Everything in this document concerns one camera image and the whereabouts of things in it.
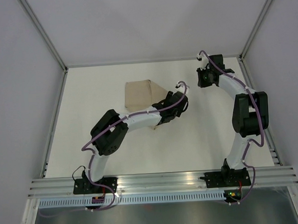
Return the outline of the beige cloth napkin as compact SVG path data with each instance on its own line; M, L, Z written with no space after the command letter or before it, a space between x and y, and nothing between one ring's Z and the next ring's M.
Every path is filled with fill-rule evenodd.
M154 104L164 100L168 94L164 88L151 80L127 82L125 85L125 108L129 113L155 110ZM144 113L125 120L128 132L143 127L155 128L159 125L159 113Z

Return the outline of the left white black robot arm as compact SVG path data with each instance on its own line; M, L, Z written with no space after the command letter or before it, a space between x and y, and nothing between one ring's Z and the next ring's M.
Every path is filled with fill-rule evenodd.
M188 91L188 88L180 87L175 93L168 92L165 99L149 108L130 114L108 110L90 131L91 140L81 149L92 152L84 187L91 193L99 192L107 160L119 149L125 136L131 131L157 127L180 117L188 107Z

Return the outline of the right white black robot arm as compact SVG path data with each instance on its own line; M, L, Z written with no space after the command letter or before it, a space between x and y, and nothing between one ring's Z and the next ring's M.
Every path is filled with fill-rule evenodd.
M198 86L206 88L215 85L234 100L232 127L236 134L220 174L223 184L233 185L239 179L236 170L249 167L245 159L250 144L258 147L265 144L264 130L269 125L268 96L264 91L248 87L235 71L226 68L223 55L208 55L200 51L197 60L200 63L197 68Z

